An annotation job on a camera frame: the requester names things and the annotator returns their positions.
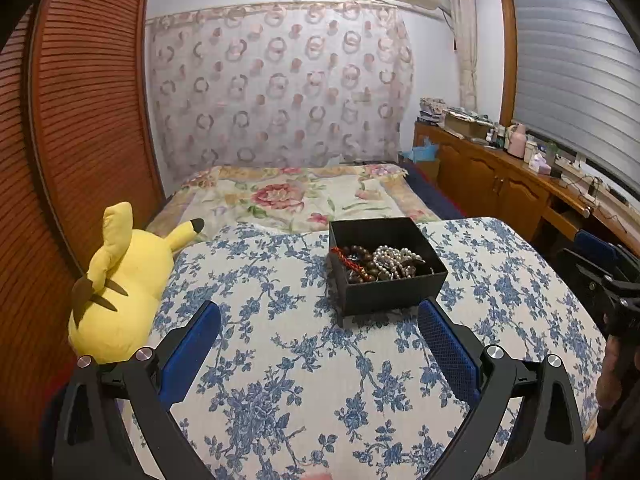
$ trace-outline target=pearl necklace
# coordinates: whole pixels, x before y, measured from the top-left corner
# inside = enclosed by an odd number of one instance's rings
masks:
[[[373,253],[373,263],[380,272],[388,273],[392,279],[407,278],[409,273],[402,263],[409,260],[423,261],[420,254],[416,254],[407,248],[395,249],[386,245],[378,247]]]

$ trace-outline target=white and blue tablecloth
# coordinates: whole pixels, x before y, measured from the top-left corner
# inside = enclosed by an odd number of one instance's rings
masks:
[[[547,263],[495,219],[421,225],[449,275],[438,301],[484,344],[513,358],[555,353],[570,374],[585,427],[596,411],[604,340]],[[185,325],[204,300],[222,337],[171,412],[219,480],[422,478],[468,410],[452,396],[413,311],[336,324],[328,233],[227,227],[178,257],[150,344]],[[517,412],[512,400],[480,473],[495,469]],[[158,476],[135,424],[130,437]]]

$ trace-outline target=floral blanket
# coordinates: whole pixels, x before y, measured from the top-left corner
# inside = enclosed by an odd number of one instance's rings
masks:
[[[269,230],[303,233],[328,229],[331,220],[410,216],[438,220],[394,164],[328,168],[215,166],[195,175],[151,222],[166,236],[180,222],[203,218],[200,240],[220,229],[252,222]]]
[[[422,224],[449,269],[438,301],[454,322],[514,358],[564,361],[585,427],[596,411],[604,341],[556,273],[496,219]],[[336,324],[326,232],[225,227],[184,250],[149,343],[185,325],[203,300],[222,311],[220,337],[172,415],[219,480],[421,479],[468,406],[453,397],[417,331],[415,311]],[[497,465],[518,400],[480,471]],[[139,429],[130,437],[160,478]]]

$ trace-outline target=window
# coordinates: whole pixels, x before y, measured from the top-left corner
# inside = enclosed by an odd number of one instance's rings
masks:
[[[640,54],[613,9],[606,0],[513,0],[513,12],[513,120],[640,192]]]

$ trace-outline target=black box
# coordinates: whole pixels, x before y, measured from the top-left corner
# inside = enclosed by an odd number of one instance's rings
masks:
[[[386,245],[407,248],[420,254],[424,265],[416,266],[414,278],[386,282],[348,283],[347,269],[331,252],[332,247],[358,245],[373,251]],[[338,288],[338,321],[342,317],[371,314],[419,304],[432,296],[436,298],[449,271],[436,251],[410,218],[371,218],[339,220],[329,224],[329,259]]]

